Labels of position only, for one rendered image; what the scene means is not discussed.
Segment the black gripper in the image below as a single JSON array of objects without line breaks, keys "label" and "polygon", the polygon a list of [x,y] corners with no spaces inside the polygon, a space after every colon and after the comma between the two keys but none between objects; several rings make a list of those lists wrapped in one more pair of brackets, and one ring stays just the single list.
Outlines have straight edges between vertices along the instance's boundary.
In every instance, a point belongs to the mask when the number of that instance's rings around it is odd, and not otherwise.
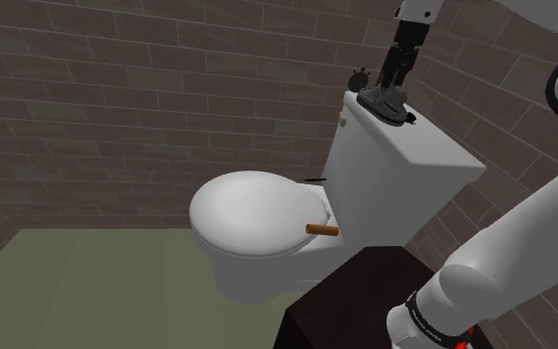
[{"label": "black gripper", "polygon": [[380,86],[400,89],[412,71],[419,48],[430,29],[429,24],[400,20],[393,37],[392,46],[380,72]]}]

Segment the grey lumpy figure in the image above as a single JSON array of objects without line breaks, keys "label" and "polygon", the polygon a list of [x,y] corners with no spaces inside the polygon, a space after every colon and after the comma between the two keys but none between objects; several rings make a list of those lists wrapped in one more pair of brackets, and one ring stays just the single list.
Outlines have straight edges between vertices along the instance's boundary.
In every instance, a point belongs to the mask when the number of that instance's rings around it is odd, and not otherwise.
[{"label": "grey lumpy figure", "polygon": [[391,126],[400,127],[416,121],[414,114],[405,109],[406,92],[393,86],[363,88],[358,92],[356,100],[378,120]]}]

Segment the black alarm clock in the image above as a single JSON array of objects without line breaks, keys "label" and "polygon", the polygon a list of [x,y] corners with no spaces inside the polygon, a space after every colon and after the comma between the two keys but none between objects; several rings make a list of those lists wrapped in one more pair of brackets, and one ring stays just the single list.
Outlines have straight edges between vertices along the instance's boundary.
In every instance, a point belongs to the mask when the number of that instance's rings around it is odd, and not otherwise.
[{"label": "black alarm clock", "polygon": [[357,93],[366,88],[369,84],[370,73],[362,66],[359,70],[353,70],[352,76],[348,80],[348,89]]}]

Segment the brown cardboard tube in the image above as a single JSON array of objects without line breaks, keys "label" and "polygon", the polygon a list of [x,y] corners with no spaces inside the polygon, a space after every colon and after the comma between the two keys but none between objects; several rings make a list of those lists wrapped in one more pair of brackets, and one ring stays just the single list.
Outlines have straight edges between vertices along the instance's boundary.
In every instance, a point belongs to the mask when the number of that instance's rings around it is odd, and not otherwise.
[{"label": "brown cardboard tube", "polygon": [[305,232],[310,235],[338,236],[340,229],[337,226],[309,223],[305,226]]}]

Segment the white toilet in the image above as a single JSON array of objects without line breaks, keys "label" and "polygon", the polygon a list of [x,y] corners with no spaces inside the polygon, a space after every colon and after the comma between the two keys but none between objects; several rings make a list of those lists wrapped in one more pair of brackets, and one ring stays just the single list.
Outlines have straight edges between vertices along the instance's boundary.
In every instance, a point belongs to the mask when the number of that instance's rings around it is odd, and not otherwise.
[{"label": "white toilet", "polygon": [[[308,291],[368,246],[403,246],[485,166],[423,115],[378,120],[346,92],[322,182],[238,171],[205,183],[191,228],[230,300]],[[337,226],[310,235],[307,224]]]}]

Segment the dark robot stand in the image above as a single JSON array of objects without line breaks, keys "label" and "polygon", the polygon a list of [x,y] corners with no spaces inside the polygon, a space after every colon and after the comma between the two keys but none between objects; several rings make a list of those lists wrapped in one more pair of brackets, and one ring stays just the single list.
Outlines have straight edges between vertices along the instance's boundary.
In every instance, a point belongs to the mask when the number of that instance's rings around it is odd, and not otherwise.
[{"label": "dark robot stand", "polygon": [[366,247],[286,309],[273,349],[391,349],[388,312],[432,276],[402,247]]}]

